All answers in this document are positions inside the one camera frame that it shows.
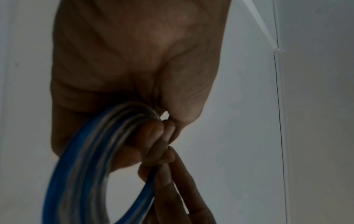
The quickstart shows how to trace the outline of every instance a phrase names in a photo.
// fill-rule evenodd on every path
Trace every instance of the skin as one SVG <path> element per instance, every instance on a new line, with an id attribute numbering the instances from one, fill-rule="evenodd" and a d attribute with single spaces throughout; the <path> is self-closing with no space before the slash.
<path id="1" fill-rule="evenodd" d="M 168 143 L 200 116 L 214 82 L 229 5 L 62 0 L 53 28 L 53 151 L 60 156 L 78 128 L 102 109 L 136 100 L 159 114 L 168 111 L 170 118 L 143 124 L 115 169 L 172 162 Z M 150 147 L 157 139 L 160 147 Z"/>
<path id="2" fill-rule="evenodd" d="M 175 153 L 176 159 L 158 168 L 154 182 L 154 204 L 143 224 L 216 224 L 181 158 L 173 148 L 170 147 L 169 150 Z M 146 181 L 149 172 L 150 167 L 141 165 L 138 175 Z M 189 214 L 186 213 L 181 199 Z"/>

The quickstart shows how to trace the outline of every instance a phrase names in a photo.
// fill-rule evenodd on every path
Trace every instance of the coil of wire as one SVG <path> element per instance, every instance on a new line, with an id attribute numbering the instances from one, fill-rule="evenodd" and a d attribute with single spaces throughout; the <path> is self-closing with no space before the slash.
<path id="1" fill-rule="evenodd" d="M 111 107 L 90 119 L 72 138 L 53 172 L 44 202 L 43 224 L 110 223 L 105 193 L 112 162 L 140 124 L 159 120 L 142 103 Z M 141 193 L 116 224 L 139 224 L 154 197 L 152 169 Z"/>

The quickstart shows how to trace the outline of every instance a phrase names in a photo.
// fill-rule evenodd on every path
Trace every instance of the gray wall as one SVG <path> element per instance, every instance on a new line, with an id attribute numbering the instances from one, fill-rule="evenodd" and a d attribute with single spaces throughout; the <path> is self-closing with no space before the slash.
<path id="1" fill-rule="evenodd" d="M 354 223 L 354 1 L 276 2 L 290 221 Z"/>
<path id="2" fill-rule="evenodd" d="M 0 223 L 39 223 L 56 162 L 49 146 L 56 4 L 18 0 L 13 12 L 0 132 Z M 285 223 L 273 50 L 242 1 L 232 3 L 205 110 L 174 145 L 218 223 Z M 112 174 L 107 203 L 114 220 L 142 187 L 136 170 Z"/>

